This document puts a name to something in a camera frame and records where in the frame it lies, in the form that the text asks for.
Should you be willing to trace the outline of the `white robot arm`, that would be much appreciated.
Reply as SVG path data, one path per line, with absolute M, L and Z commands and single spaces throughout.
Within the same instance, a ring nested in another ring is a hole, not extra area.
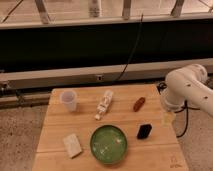
M 161 104 L 166 111 L 179 110 L 190 101 L 213 117 L 213 90 L 205 85 L 208 73 L 200 64 L 187 65 L 169 72 L 165 77 L 167 87 L 161 92 Z

